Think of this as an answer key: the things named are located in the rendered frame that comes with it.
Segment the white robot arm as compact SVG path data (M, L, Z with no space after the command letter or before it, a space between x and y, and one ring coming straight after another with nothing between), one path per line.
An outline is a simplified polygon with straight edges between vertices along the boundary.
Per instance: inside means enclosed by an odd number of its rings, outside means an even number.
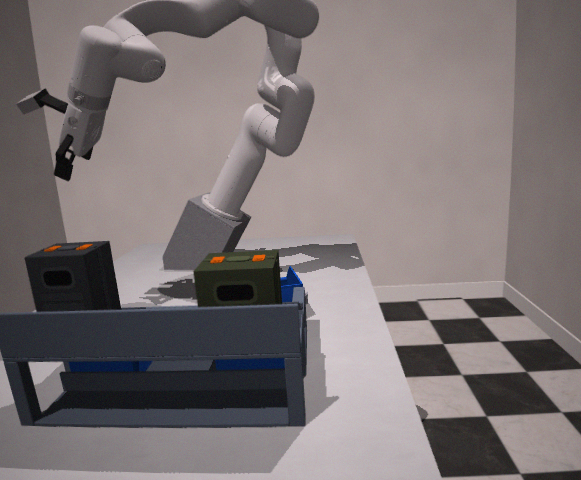
M247 109L210 197L202 197L210 211L230 220L242 218L240 208L264 164L266 148L287 157L297 150L303 138L314 104L314 89L297 75L297 66L301 38L312 34L319 22L313 0L137 3L110 19L104 28L82 29L67 91L76 106L104 110L109 106L117 77L148 83L163 75L165 58L146 36L168 31L208 38L243 16L266 29L267 48L257 90L280 112L265 104Z

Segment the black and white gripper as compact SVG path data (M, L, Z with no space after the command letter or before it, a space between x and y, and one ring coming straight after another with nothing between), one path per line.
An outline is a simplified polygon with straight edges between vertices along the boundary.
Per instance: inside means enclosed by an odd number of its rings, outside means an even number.
M69 103L60 131L59 148L55 153L58 162L55 165L54 175L69 181L75 156L86 160L91 158L93 146L101 138L108 107L104 110L89 110L75 106L68 96L67 100ZM102 111L104 112L101 113ZM73 151L69 149L70 146L73 147ZM71 153L69 160L65 157L66 152Z

